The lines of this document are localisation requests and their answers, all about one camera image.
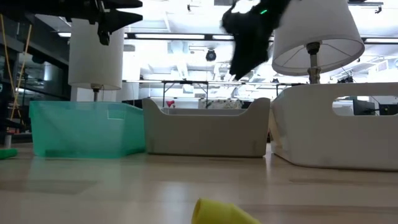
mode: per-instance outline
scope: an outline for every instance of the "security camera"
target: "security camera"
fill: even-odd
[[[207,51],[206,54],[206,61],[208,62],[214,62],[217,58],[217,54],[213,49],[210,49]]]

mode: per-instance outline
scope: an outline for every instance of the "green object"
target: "green object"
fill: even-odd
[[[0,159],[8,159],[17,155],[17,149],[0,149]]]
[[[36,156],[112,159],[145,151],[144,115],[134,106],[32,101],[29,116]]]

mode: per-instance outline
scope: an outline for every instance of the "red object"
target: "red object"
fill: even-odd
[[[166,101],[166,103],[167,103],[167,106],[171,107],[175,103],[175,101],[174,100]]]

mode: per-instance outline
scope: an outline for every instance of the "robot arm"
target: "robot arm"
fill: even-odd
[[[110,35],[141,21],[138,14],[121,12],[119,8],[142,7],[139,0],[1,0],[0,13],[15,21],[34,22],[34,14],[62,16],[68,21],[85,19],[98,23],[98,36],[103,45],[109,45]]]
[[[222,26],[235,41],[230,73],[236,80],[268,61],[269,37],[279,27],[289,3],[290,0],[261,0],[247,13],[233,13],[236,4],[225,12]]]

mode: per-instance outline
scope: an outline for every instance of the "ceiling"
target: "ceiling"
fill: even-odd
[[[121,9],[142,14],[143,21],[125,27],[126,32],[176,33],[176,34],[224,34],[220,19],[229,8],[230,0],[145,0],[139,9]],[[398,1],[380,0],[382,12],[375,14],[377,7],[350,6],[350,11],[361,36],[398,37]],[[57,32],[70,32],[70,24],[62,18],[37,15]],[[233,42],[186,41],[186,40],[125,40],[125,45],[134,45],[136,63],[141,67],[145,79],[191,80],[231,79],[228,75],[229,61],[233,54]],[[214,49],[215,62],[207,62],[205,54]],[[363,77],[368,69],[384,59],[398,58],[398,45],[367,45],[360,62],[322,75],[322,80],[351,74]],[[269,82],[278,78],[280,82],[305,82],[306,77],[283,77],[273,71],[271,61],[257,67],[247,81]]]

